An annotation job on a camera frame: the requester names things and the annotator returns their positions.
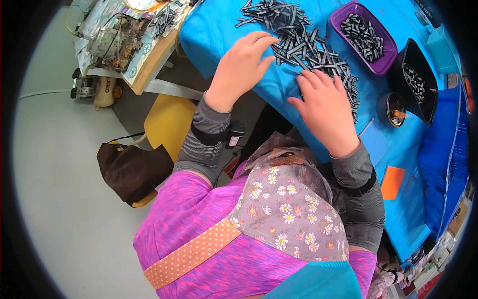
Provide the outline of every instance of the blue table cover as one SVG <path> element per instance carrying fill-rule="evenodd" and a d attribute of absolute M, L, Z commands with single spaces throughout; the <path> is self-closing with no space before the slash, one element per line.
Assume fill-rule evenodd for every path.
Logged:
<path fill-rule="evenodd" d="M 372 118 L 378 120 L 377 99 L 380 95 L 390 92 L 390 89 L 386 77 L 372 74 L 363 62 L 356 59 L 357 54 L 351 48 L 343 44 L 332 44 L 332 40 L 336 40 L 337 37 L 333 36 L 335 33 L 331 33 L 329 30 L 326 34 L 326 24 L 330 14 L 349 1 L 283 1 L 301 4 L 300 8 L 306 11 L 305 14 L 313 23 L 313 26 L 308 26 L 307 30 L 312 31 L 313 28 L 317 28 L 321 37 L 327 36 L 333 51 L 339 53 L 339 57 L 346 60 L 352 67 L 351 74 L 360 78 L 356 82 L 356 87 L 359 91 L 358 100 L 361 105 L 357 110 L 358 123 L 355 128 L 358 133 L 361 132 Z M 240 9 L 246 2 L 246 0 L 205 0 L 185 20 L 180 32 L 181 44 L 188 58 L 204 78 L 214 74 L 219 60 L 236 40 L 253 31 L 266 31 L 265 26 L 259 22 L 248 23 L 239 28 L 234 27 L 239 23 L 237 18 L 243 17 Z M 426 45 L 432 28 L 420 24 L 414 14 L 416 8 L 413 1 L 362 0 L 360 2 L 375 14 L 387 28 L 399 51 L 405 47 L 409 37 L 417 42 L 435 74 L 438 89 L 443 89 L 443 77 Z M 270 55 L 273 55 L 273 52 L 269 48 L 264 53 L 264 57 Z M 311 134 L 296 109 L 286 101 L 288 97 L 298 96 L 299 93 L 294 70 L 300 72 L 301 68 L 288 63 L 282 63 L 280 66 L 272 63 L 264 78 L 253 88 L 253 91 L 300 131 L 319 160 L 327 162 L 329 156 L 324 146 Z M 418 117 L 411 113 L 408 115 L 410 117 L 400 128 L 385 127 L 379 123 L 383 135 L 389 143 L 389 150 L 375 166 L 379 182 L 382 181 L 388 166 L 406 169 L 397 198 L 385 201 L 385 229 L 401 261 L 409 258 L 430 234 L 430 230 L 425 224 L 423 179 L 417 162 L 417 152 L 426 126 Z M 417 177 L 418 181 L 411 181 L 405 192 L 410 176 Z"/>

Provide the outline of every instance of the gray arm sleeve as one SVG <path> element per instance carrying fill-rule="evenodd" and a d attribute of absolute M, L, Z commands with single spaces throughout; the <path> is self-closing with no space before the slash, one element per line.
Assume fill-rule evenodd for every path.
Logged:
<path fill-rule="evenodd" d="M 193 115 L 194 126 L 205 133 L 217 134 L 225 131 L 230 123 L 231 113 L 220 113 L 213 110 L 203 99 L 199 102 Z M 223 142 L 214 146 L 201 143 L 189 130 L 178 155 L 173 173 L 184 170 L 198 172 L 209 179 L 214 186 L 218 173 L 217 165 L 221 158 Z"/>
<path fill-rule="evenodd" d="M 351 155 L 332 158 L 337 183 L 346 188 L 360 188 L 372 176 L 373 165 L 367 149 L 360 147 Z M 349 245 L 360 246 L 377 254 L 385 224 L 385 209 L 377 180 L 372 189 L 360 197 L 344 194 L 346 211 L 341 215 Z"/>

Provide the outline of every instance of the yellow chair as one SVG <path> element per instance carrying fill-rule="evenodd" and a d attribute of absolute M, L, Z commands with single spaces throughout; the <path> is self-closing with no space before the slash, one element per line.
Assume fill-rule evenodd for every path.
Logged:
<path fill-rule="evenodd" d="M 195 111 L 196 106 L 190 99 L 160 94 L 144 121 L 145 135 L 151 146 L 156 149 L 163 145 L 173 163 L 178 159 Z M 133 203 L 133 207 L 143 207 L 155 196 L 156 191 L 152 191 L 145 198 Z"/>

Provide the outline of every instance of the black bin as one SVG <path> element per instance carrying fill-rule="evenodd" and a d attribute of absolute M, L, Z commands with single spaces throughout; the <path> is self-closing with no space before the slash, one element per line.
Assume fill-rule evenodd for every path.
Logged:
<path fill-rule="evenodd" d="M 418 104 L 418 100 L 412 88 L 405 80 L 405 72 L 403 69 L 403 64 L 405 63 L 409 63 L 423 81 L 425 81 L 425 100 L 421 105 Z M 392 67 L 388 71 L 387 78 L 392 91 L 399 92 L 405 99 L 406 110 L 415 114 L 422 119 L 427 126 L 430 126 L 435 116 L 438 86 L 428 61 L 413 39 L 409 38 L 407 45 L 398 53 Z"/>

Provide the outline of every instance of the white label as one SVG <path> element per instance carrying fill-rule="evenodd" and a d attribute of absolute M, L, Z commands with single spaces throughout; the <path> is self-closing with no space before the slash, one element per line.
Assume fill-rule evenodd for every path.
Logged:
<path fill-rule="evenodd" d="M 231 140 L 229 140 L 229 146 L 236 146 L 238 144 L 239 137 L 237 136 L 232 136 Z"/>

